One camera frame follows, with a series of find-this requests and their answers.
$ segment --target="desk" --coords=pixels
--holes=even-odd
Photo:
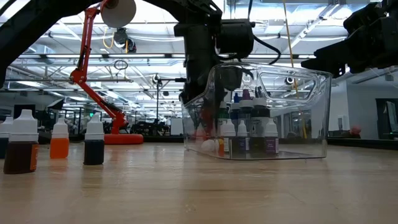
[[[83,166],[42,146],[35,173],[4,175],[0,223],[397,223],[398,152],[330,146],[326,159],[225,161],[183,144],[106,146]]]

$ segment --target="purple label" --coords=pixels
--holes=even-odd
[[[279,153],[279,139],[277,137],[266,137],[266,153]]]

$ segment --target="bottle label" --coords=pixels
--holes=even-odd
[[[249,138],[245,138],[245,137],[239,138],[239,150],[241,152],[249,151]]]
[[[264,137],[269,118],[252,118],[251,137]]]
[[[30,155],[30,170],[36,170],[36,168],[37,168],[38,152],[39,152],[39,145],[34,144],[32,146],[32,155]]]
[[[279,139],[275,137],[266,137],[266,153],[279,153]]]
[[[231,145],[230,138],[224,138],[224,152],[229,152],[229,147]]]

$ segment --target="black mount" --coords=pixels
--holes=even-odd
[[[318,49],[315,59],[302,62],[302,67],[330,72],[333,78],[367,68],[387,68],[398,64],[398,0],[368,4],[344,21],[348,38]]]

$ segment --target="white bottle cap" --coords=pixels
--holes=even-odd
[[[228,122],[223,125],[223,131],[224,131],[224,137],[235,137],[236,132],[235,132],[235,125],[232,123],[231,119],[228,119]]]
[[[241,121],[241,123],[238,126],[238,137],[247,137],[248,136],[248,131],[246,129],[246,125],[244,124],[244,121]]]
[[[52,138],[69,138],[68,125],[65,124],[65,118],[59,118],[58,122],[54,125],[52,129]]]
[[[254,98],[253,105],[254,106],[267,106],[267,101],[264,98]]]
[[[12,129],[12,117],[7,117],[6,120],[0,124],[0,138],[8,138]]]
[[[252,100],[241,100],[239,102],[239,107],[240,108],[253,107],[253,101]]]
[[[224,101],[221,102],[220,108],[226,109],[226,103]]]
[[[38,141],[37,120],[31,110],[22,110],[21,115],[14,120],[10,132],[10,142]]]
[[[231,110],[240,110],[241,107],[239,106],[239,103],[233,103],[231,105]]]
[[[104,140],[104,126],[100,121],[100,114],[96,113],[87,123],[86,140]]]
[[[268,120],[266,125],[265,137],[278,137],[278,129],[272,118]]]
[[[216,144],[214,140],[206,140],[201,144],[201,149],[203,151],[213,152],[216,149]]]

